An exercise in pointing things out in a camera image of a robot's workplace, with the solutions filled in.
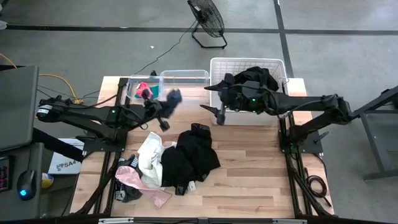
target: laptop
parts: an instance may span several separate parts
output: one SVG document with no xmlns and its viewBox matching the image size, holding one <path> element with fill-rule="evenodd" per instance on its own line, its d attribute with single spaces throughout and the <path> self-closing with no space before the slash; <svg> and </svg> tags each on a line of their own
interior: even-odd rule
<svg viewBox="0 0 398 224">
<path fill-rule="evenodd" d="M 0 151 L 32 141 L 39 68 L 0 71 Z"/>
</svg>

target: computer mouse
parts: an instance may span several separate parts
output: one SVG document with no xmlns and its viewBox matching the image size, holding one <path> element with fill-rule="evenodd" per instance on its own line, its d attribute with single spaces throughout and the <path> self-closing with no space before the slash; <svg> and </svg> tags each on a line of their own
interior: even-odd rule
<svg viewBox="0 0 398 224">
<path fill-rule="evenodd" d="M 36 172 L 27 170 L 21 173 L 17 181 L 17 193 L 21 200 L 30 200 L 36 195 Z"/>
</svg>

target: fan base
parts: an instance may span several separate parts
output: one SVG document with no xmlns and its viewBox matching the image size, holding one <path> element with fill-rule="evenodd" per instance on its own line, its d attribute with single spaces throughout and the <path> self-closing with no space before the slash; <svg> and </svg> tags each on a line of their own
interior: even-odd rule
<svg viewBox="0 0 398 224">
<path fill-rule="evenodd" d="M 200 45 L 201 48 L 204 48 L 204 49 L 224 49 L 227 46 L 228 43 L 226 42 L 225 37 L 224 37 L 223 34 L 221 35 L 221 37 L 223 38 L 225 44 L 222 45 L 222 46 L 210 46 L 209 47 L 209 46 L 204 46 L 203 44 L 201 44 L 201 42 L 195 37 L 195 34 L 194 34 L 198 30 L 198 26 L 199 26 L 199 23 L 197 23 L 197 25 L 195 26 L 194 30 L 192 31 L 192 38 L 194 38 L 195 41 L 198 42 L 198 44 Z"/>
</svg>

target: concrete floor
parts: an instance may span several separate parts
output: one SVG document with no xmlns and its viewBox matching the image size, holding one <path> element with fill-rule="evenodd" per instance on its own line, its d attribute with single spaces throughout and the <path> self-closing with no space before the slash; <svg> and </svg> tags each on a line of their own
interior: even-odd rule
<svg viewBox="0 0 398 224">
<path fill-rule="evenodd" d="M 277 29 L 272 0 L 214 0 L 227 28 Z M 286 29 L 398 30 L 395 0 L 280 0 Z M 1 20 L 10 24 L 187 28 L 194 21 L 179 0 L 10 0 Z M 100 88 L 106 75 L 130 75 L 178 41 L 180 32 L 0 31 L 0 52 L 19 65 L 67 78 L 78 96 Z M 208 42 L 206 34 L 199 34 Z M 186 35 L 181 44 L 143 71 L 210 69 L 213 57 L 284 59 L 279 34 L 226 33 L 224 50 L 204 50 Z M 398 85 L 396 35 L 287 35 L 294 77 L 304 78 L 309 95 L 337 93 L 355 110 Z M 52 78 L 40 85 L 69 93 Z M 35 125 L 56 137 L 83 131 L 66 124 Z M 398 178 L 362 181 L 377 171 L 359 120 L 325 128 L 322 141 L 328 183 L 340 217 L 398 222 Z M 65 206 L 67 197 L 58 201 Z"/>
</svg>

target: teal object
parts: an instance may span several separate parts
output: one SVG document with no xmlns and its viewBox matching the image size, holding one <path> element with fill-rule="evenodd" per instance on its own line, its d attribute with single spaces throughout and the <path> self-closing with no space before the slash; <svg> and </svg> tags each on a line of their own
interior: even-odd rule
<svg viewBox="0 0 398 224">
<path fill-rule="evenodd" d="M 149 87 L 149 88 L 152 91 L 152 97 L 150 99 L 151 100 L 156 99 L 159 96 L 159 86 L 152 86 L 152 87 Z M 139 96 L 137 94 L 134 97 L 137 98 L 137 99 L 141 98 L 141 96 Z"/>
</svg>

